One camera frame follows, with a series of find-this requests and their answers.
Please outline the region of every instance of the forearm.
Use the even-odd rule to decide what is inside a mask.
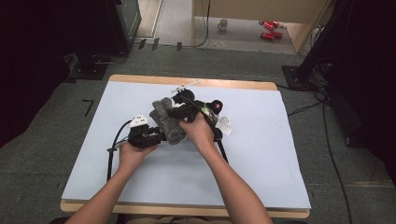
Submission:
[[[272,223],[257,194],[218,151],[214,149],[205,152],[203,156],[218,183],[221,197],[233,223]]]
[[[117,172],[66,223],[107,223],[131,175]]]

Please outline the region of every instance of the table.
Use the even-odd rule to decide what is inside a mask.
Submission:
[[[112,76],[65,187],[61,209],[66,212],[77,211],[106,183],[106,148],[111,146],[118,128],[125,120],[131,119],[131,116],[136,116],[137,113],[148,114],[152,110],[151,102],[174,95],[170,90],[194,80],[196,79],[183,77]],[[189,90],[195,93],[198,100],[211,102],[216,94],[224,103],[220,115],[231,115],[233,125],[231,135],[223,138],[230,165],[258,193],[264,204],[269,204],[267,210],[270,216],[308,217],[310,203],[299,170],[287,114],[276,85],[268,82],[201,79],[200,83],[189,87]],[[255,125],[262,125],[261,120],[253,122],[255,116],[244,118],[234,113],[241,108],[241,105],[245,109],[256,106],[247,98],[254,102],[266,100],[269,105],[271,98],[276,99],[274,106],[267,106],[261,113],[264,116],[262,121],[265,120],[268,126],[273,126],[259,133],[259,139],[246,141],[243,144],[245,147],[236,150],[233,146],[242,143],[236,136],[241,137],[238,137],[239,139],[255,137],[256,132],[242,131],[246,128],[254,130]],[[240,99],[247,102],[238,104],[230,102]],[[257,112],[250,109],[244,113],[249,114],[249,111]],[[121,136],[127,133],[128,130],[124,130]],[[261,140],[268,142],[266,146],[271,146],[271,150],[257,149],[258,141]],[[256,150],[254,154],[243,151],[249,148]],[[117,167],[118,153],[114,156],[113,173]],[[267,179],[269,184],[265,184],[264,179]],[[171,216],[228,216],[210,169],[190,141],[184,141],[176,146],[161,143],[160,148],[148,155],[135,172],[113,212]]]
[[[210,2],[210,17],[283,21],[296,52],[300,52],[307,38],[318,24],[330,18],[333,0],[216,0]],[[208,0],[194,0],[193,15],[207,14]]]

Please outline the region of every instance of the wooden table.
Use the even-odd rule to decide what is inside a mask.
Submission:
[[[162,85],[178,85],[181,86],[183,84],[188,84],[193,81],[195,81],[195,78],[184,78],[184,77],[143,77],[143,76],[125,76],[125,75],[114,75],[110,78],[110,82],[117,82],[117,83],[149,83],[149,84],[162,84]],[[247,90],[268,90],[268,91],[276,91],[276,85],[274,83],[269,83],[269,82],[253,82],[253,81],[236,81],[236,80],[219,80],[219,79],[201,79],[201,82],[196,84],[198,87],[216,87],[216,88],[237,88],[237,89],[247,89]],[[104,93],[104,96],[101,100],[101,103],[104,101],[104,98],[106,96],[106,91]],[[98,112],[101,110],[101,105],[98,106],[98,109],[95,114],[95,118],[92,121],[92,126],[96,122],[98,122],[96,119],[96,116],[98,115]],[[91,128],[87,134],[87,138],[90,138],[90,132]],[[80,157],[82,157],[84,153],[84,150],[86,151],[88,143],[84,142],[84,145],[81,149],[80,155],[78,155],[78,160]],[[71,179],[73,179],[74,175],[80,175],[79,173],[75,172],[75,169],[77,169],[78,160],[75,164],[75,168],[69,178],[69,182],[72,182]],[[229,157],[230,164],[233,164],[235,159],[233,159],[233,156],[231,155]],[[106,164],[103,164],[103,170],[99,172],[106,172]],[[68,189],[68,185],[72,183],[67,183],[64,195],[66,193],[66,190]],[[101,188],[104,185],[105,180],[103,180],[99,184],[93,184],[93,185],[99,185],[96,186],[96,189],[93,189],[94,194],[99,188]],[[79,188],[83,191],[83,187],[76,187],[75,190],[80,191]],[[65,212],[76,212],[87,200],[90,198],[88,197],[86,200],[74,200],[74,199],[66,199],[63,196],[63,199],[61,200],[61,209]],[[305,209],[286,209],[286,208],[271,208],[268,207],[268,212],[271,217],[295,217],[295,218],[305,218],[309,216],[309,208]],[[114,210],[113,213],[119,213],[119,214],[145,214],[145,215],[170,215],[170,216],[207,216],[207,217],[227,217],[228,213],[225,209],[224,206],[215,206],[215,205],[209,205],[209,206],[201,206],[201,205],[177,205],[177,204],[164,204],[164,203],[118,203]]]
[[[287,22],[296,52],[300,52],[318,24],[330,18],[333,0],[216,0],[210,2],[210,17]],[[193,15],[206,16],[208,0],[194,0]]]

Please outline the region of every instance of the white board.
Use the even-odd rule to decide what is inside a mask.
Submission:
[[[149,119],[151,103],[172,97],[177,86],[109,81],[62,196],[89,200],[105,183],[108,152],[120,126],[138,114]],[[287,113],[279,91],[190,87],[196,100],[223,102],[220,116],[233,132],[222,143],[230,165],[268,208],[309,209]],[[124,129],[120,138],[129,130]],[[119,153],[113,161],[113,174]],[[119,202],[224,205],[216,181],[190,141],[162,142],[136,170]]]

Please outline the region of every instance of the gray carpet floor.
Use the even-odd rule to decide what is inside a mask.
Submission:
[[[29,129],[0,148],[0,223],[49,223],[70,216],[59,204],[108,78],[113,74],[271,81],[286,85],[281,65],[301,55],[221,49],[133,49],[111,64],[101,81],[61,84]],[[313,92],[279,89],[288,112],[317,100]],[[93,106],[87,110],[92,100]],[[290,116],[290,127],[312,210],[307,223],[348,223],[346,201],[326,145],[322,105]],[[346,147],[335,111],[324,106],[336,165],[344,181],[353,223],[394,223],[396,190],[384,164],[365,148]],[[274,218],[275,223],[289,221]]]

